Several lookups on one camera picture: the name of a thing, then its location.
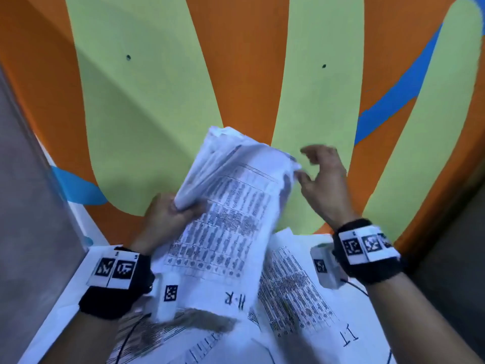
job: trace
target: gray wall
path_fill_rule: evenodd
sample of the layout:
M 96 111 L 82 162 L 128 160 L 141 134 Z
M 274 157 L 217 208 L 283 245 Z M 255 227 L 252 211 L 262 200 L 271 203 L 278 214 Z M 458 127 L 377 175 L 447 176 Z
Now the gray wall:
M 452 221 L 413 280 L 485 360 L 485 185 Z
M 0 194 L 0 361 L 10 364 L 20 359 L 84 250 L 1 71 Z

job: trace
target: light green shape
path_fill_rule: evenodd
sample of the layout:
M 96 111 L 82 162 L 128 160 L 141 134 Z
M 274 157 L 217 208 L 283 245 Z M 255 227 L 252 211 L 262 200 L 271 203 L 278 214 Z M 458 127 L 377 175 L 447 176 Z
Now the light green shape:
M 481 42 L 480 10 L 472 0 L 457 0 L 445 17 L 414 109 L 364 210 L 391 240 L 418 212 L 460 136 Z
M 189 9 L 185 0 L 66 2 L 94 175 L 115 207 L 143 215 L 156 192 L 177 191 L 209 126 L 222 126 Z
M 300 154 L 309 144 L 335 146 L 349 167 L 363 61 L 364 0 L 289 0 L 285 70 L 272 146 L 292 154 L 312 176 L 318 167 Z M 296 184 L 278 227 L 308 234 L 323 223 Z

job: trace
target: black wristband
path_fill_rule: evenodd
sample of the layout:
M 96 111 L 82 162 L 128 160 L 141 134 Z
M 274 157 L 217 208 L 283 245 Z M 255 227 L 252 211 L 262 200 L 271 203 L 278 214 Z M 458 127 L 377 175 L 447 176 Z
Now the black wristband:
M 124 247 L 117 247 L 115 250 L 131 251 Z M 139 255 L 127 290 L 90 286 L 79 301 L 79 310 L 107 320 L 121 318 L 144 293 L 151 291 L 155 276 L 150 270 L 150 263 L 149 256 Z
M 388 280 L 403 271 L 401 261 L 396 257 L 362 264 L 349 263 L 338 234 L 370 225 L 372 225 L 372 222 L 365 218 L 361 218 L 343 225 L 333 235 L 334 255 L 336 260 L 348 276 L 355 277 L 364 285 L 371 285 L 373 283 Z

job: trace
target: wire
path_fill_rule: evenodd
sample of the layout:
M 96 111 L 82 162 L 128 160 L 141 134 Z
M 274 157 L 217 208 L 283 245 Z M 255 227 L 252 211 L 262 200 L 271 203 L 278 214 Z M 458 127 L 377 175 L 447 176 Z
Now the wire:
M 118 357 L 116 358 L 116 361 L 114 362 L 114 364 L 118 364 L 120 359 L 121 359 L 121 354 L 123 353 L 123 349 L 125 348 L 125 345 L 126 343 L 128 342 L 128 339 L 130 338 L 130 336 L 133 334 L 133 332 L 135 331 L 135 328 L 137 325 L 139 325 L 141 323 L 142 320 L 148 318 L 151 316 L 151 313 L 148 313 L 148 314 L 145 314 L 143 317 L 141 317 L 138 322 L 136 322 L 133 327 L 131 327 L 131 330 L 130 332 L 128 332 L 128 335 L 126 336 L 125 340 L 123 341 L 123 345 L 121 345 L 121 349 L 120 351 L 118 352 Z
M 364 295 L 366 295 L 367 297 L 369 297 L 369 294 L 367 294 L 364 290 L 362 290 L 360 287 L 358 287 L 355 283 L 350 282 L 350 281 L 347 281 L 347 280 L 344 280 L 344 279 L 340 279 L 340 281 L 345 282 L 345 283 L 348 283 L 350 286 L 355 287 L 361 293 L 363 293 Z M 386 364 L 389 364 L 391 362 L 391 358 L 392 358 L 392 350 L 389 349 L 389 357 L 387 358 L 387 363 Z

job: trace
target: wall mural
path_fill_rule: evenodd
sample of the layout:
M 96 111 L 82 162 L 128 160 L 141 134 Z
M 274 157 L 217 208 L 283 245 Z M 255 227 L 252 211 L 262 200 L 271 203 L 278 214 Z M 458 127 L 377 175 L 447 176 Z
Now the wall mural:
M 0 62 L 66 199 L 112 244 L 137 230 L 156 192 L 177 190 L 215 125 L 313 175 L 299 148 L 336 146 L 356 208 L 406 252 L 483 158 L 484 10 L 485 0 L 0 0 Z M 284 226 L 329 232 L 298 188 Z

